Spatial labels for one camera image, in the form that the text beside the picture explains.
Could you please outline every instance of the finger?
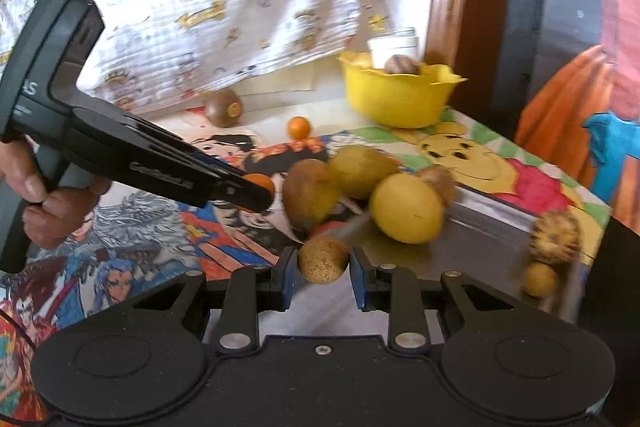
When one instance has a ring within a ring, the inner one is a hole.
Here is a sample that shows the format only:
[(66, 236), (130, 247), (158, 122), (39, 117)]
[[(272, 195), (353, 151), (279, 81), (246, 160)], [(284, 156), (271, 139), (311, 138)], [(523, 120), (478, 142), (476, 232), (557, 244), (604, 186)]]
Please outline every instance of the finger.
[(40, 206), (28, 206), (22, 213), (22, 220), (26, 228), (42, 230), (43, 237), (52, 239), (64, 239), (82, 225), (82, 217), (66, 221), (49, 214)]
[(90, 190), (59, 188), (50, 193), (47, 199), (44, 200), (42, 208), (46, 213), (66, 223), (77, 223), (79, 220), (80, 225), (82, 225), (84, 216), (94, 209), (99, 199), (100, 196)]
[(89, 185), (89, 190), (95, 194), (96, 196), (102, 196), (109, 192), (111, 188), (111, 181), (107, 178), (102, 178), (98, 176), (91, 185)]
[(0, 143), (0, 176), (2, 174), (25, 200), (40, 203), (47, 197), (47, 189), (33, 160), (33, 150), (25, 140)]
[(33, 225), (25, 225), (24, 233), (31, 240), (32, 243), (45, 250), (53, 250), (64, 243), (65, 237), (50, 237), (40, 227), (34, 227)]

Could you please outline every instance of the silver screw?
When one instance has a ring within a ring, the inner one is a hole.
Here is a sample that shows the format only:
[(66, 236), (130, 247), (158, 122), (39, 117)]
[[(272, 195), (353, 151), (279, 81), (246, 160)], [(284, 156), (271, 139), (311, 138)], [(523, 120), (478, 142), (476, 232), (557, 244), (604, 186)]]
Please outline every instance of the silver screw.
[(396, 344), (404, 349), (418, 349), (418, 347), (422, 347), (426, 343), (427, 339), (424, 335), (413, 331), (405, 331), (396, 336)]
[(328, 355), (332, 350), (330, 346), (316, 346), (316, 353), (318, 355)]
[(251, 344), (251, 338), (244, 333), (227, 333), (220, 337), (220, 346), (225, 349), (244, 349)]

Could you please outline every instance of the yellow bowl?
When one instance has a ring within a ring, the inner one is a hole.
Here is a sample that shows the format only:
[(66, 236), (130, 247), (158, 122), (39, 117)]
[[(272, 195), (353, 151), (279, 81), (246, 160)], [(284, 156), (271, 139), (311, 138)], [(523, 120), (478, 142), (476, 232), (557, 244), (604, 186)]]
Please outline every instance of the yellow bowl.
[(418, 74), (385, 74), (355, 64), (356, 54), (342, 52), (347, 100), (354, 110), (378, 123), (419, 129), (436, 123), (456, 85), (466, 78), (440, 64), (422, 65)]

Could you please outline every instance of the black wire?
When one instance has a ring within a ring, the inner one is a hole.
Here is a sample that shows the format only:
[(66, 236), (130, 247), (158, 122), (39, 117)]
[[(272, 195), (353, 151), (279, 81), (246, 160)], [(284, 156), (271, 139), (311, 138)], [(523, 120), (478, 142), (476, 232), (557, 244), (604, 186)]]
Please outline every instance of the black wire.
[[(18, 324), (11, 315), (9, 315), (7, 312), (5, 312), (2, 309), (0, 309), (0, 316), (15, 328), (18, 334), (27, 342), (27, 344), (29, 344), (29, 346), (31, 347), (31, 349), (33, 349), (33, 352), (35, 353), (36, 344), (33, 342), (33, 340), (31, 340), (31, 337), (27, 334), (27, 332), (24, 331), (24, 328), (21, 327), (21, 325)], [(42, 425), (42, 422), (18, 420), (17, 418), (12, 418), (11, 416), (5, 416), (2, 413), (0, 413), (0, 420), (2, 420), (3, 422), (11, 423), (12, 425), (17, 425), (18, 427), (38, 427)]]
[(0, 315), (2, 316), (2, 318), (4, 318), (4, 320), (6, 320), (9, 324), (11, 324), (15, 330), (18, 332), (18, 334), (20, 334), (20, 336), (22, 338), (24, 338), (24, 340), (27, 342), (27, 344), (29, 344), (29, 347), (31, 347), (31, 349), (33, 349), (33, 352), (36, 352), (36, 345), (35, 343), (31, 340), (31, 337), (29, 335), (27, 335), (27, 332), (24, 331), (24, 328), (21, 327), (20, 324), (18, 324), (14, 318), (9, 315), (7, 312), (5, 312), (4, 310), (0, 309)]

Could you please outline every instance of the yellow smiley face drawing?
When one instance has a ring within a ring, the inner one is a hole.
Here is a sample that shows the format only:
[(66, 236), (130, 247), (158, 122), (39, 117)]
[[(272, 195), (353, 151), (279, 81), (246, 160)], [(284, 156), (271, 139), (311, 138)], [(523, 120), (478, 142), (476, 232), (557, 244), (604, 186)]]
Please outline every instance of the yellow smiley face drawing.
[(516, 169), (492, 150), (463, 138), (464, 133), (459, 123), (439, 123), (436, 134), (418, 142), (418, 150), (432, 163), (451, 169), (458, 183), (488, 194), (514, 194)]

